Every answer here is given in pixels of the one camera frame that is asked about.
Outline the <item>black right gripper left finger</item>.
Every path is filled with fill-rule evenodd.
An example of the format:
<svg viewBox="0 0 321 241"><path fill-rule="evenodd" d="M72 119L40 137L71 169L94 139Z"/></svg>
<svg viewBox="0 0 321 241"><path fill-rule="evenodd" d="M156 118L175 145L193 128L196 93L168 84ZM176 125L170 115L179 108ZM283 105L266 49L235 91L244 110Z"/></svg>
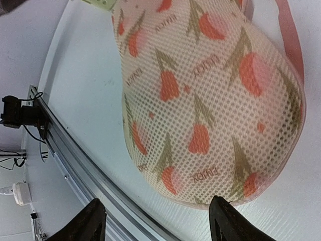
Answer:
<svg viewBox="0 0 321 241"><path fill-rule="evenodd" d="M47 241L105 241L106 218L105 206L100 199L94 198Z"/></svg>

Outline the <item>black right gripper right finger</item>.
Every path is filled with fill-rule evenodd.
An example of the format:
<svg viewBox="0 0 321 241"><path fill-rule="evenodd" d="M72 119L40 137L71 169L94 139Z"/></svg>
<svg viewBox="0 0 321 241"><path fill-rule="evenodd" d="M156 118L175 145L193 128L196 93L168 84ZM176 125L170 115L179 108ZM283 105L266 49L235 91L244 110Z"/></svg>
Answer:
<svg viewBox="0 0 321 241"><path fill-rule="evenodd" d="M209 223L212 240L270 240L270 236L252 225L221 196L214 196L210 203Z"/></svg>

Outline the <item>floral mesh laundry bag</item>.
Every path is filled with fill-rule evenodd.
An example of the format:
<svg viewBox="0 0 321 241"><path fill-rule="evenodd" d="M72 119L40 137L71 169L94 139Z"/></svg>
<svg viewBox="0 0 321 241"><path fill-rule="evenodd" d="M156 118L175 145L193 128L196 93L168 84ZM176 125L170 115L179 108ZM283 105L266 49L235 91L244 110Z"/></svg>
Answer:
<svg viewBox="0 0 321 241"><path fill-rule="evenodd" d="M146 181L199 209L264 192L305 119L288 57L236 1L117 1L112 23L125 143Z"/></svg>

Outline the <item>green plastic basket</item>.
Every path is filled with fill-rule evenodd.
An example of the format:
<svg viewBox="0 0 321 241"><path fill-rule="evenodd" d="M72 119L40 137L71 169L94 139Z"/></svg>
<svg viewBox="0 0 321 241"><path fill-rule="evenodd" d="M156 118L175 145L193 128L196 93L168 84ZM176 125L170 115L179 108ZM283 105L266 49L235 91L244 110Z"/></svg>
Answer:
<svg viewBox="0 0 321 241"><path fill-rule="evenodd" d="M117 0L82 0L82 1L109 12L112 11L114 5L117 2Z"/></svg>

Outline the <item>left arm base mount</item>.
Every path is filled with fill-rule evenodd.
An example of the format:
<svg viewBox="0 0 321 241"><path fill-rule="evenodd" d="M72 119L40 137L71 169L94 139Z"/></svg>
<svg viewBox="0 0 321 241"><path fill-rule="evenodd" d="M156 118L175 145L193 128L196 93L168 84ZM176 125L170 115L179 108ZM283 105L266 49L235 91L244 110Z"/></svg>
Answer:
<svg viewBox="0 0 321 241"><path fill-rule="evenodd" d="M1 124L5 127L19 129L21 126L33 126L39 131L40 138L47 138L49 116L40 104L42 92L29 99L19 99L8 95L2 98L4 103Z"/></svg>

